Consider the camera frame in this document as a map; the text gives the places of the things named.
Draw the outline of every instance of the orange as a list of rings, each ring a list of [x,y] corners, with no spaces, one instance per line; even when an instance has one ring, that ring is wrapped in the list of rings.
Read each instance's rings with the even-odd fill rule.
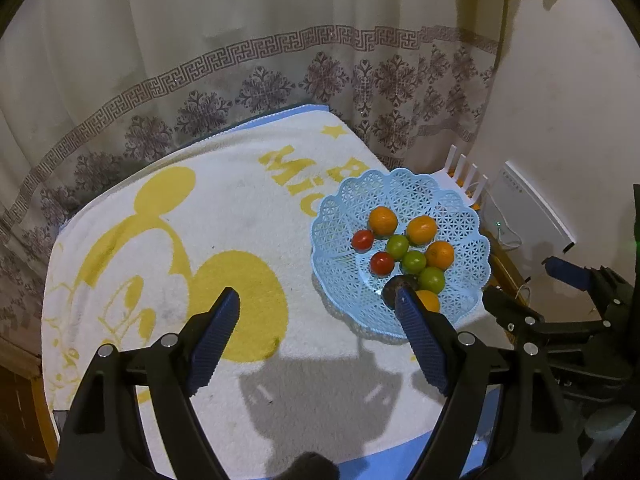
[[[430,312],[440,311],[440,300],[436,294],[430,290],[416,290],[415,293],[427,310]]]
[[[406,227],[406,236],[413,245],[424,245],[436,235],[436,221],[430,216],[417,216]]]
[[[379,205],[369,213],[369,227],[376,236],[391,236],[398,227],[398,217],[388,207]]]
[[[453,263],[455,252],[450,243],[439,240],[431,244],[424,252],[428,267],[438,267],[447,270]]]

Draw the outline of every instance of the red cherry tomato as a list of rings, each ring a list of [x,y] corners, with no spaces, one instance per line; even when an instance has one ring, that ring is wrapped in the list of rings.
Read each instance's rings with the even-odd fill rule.
[[[379,251],[374,254],[369,263],[371,272],[377,276],[388,276],[394,270],[395,264],[393,256],[385,253],[385,251]]]
[[[373,233],[368,229],[356,231],[351,239],[351,247],[356,251],[368,251],[373,245]]]

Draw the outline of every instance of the white towel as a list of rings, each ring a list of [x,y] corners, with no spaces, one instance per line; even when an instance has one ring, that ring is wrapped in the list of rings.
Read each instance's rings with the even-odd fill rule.
[[[101,343],[139,348],[178,332],[228,285],[240,294],[241,319],[191,401],[231,478],[277,474],[306,450],[344,462],[433,428],[443,398],[409,345],[357,335],[332,315],[310,267],[319,199],[347,176],[384,168],[334,115],[300,111],[165,157],[62,231],[43,314],[51,410],[69,408]],[[476,310],[462,324],[503,342]],[[139,391],[154,465],[173,476],[148,392]]]

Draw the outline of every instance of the plastic basket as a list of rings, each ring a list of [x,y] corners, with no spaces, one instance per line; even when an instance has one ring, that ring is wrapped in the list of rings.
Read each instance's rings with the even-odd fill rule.
[[[351,247],[354,232],[367,228],[370,211],[379,205],[398,216],[398,234],[416,216],[435,219],[435,239],[446,240],[455,250],[455,261],[445,272],[446,286],[439,294],[440,311],[452,324],[468,314],[479,303],[491,272],[489,241],[478,232],[478,214],[464,206],[455,191],[441,190],[431,176],[404,168],[389,174],[369,170],[358,178],[347,178],[336,195],[322,200],[311,224],[311,263],[329,300],[365,329],[405,338],[395,314],[380,298],[390,276],[377,278],[369,271],[371,256],[385,250],[386,240],[375,240],[367,253]],[[391,275],[400,273],[396,263]]]

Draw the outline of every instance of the yellow star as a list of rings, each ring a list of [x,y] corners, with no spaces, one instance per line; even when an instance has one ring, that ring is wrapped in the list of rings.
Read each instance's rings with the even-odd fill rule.
[[[331,135],[334,139],[347,134],[341,124],[338,124],[337,126],[325,126],[321,133]]]

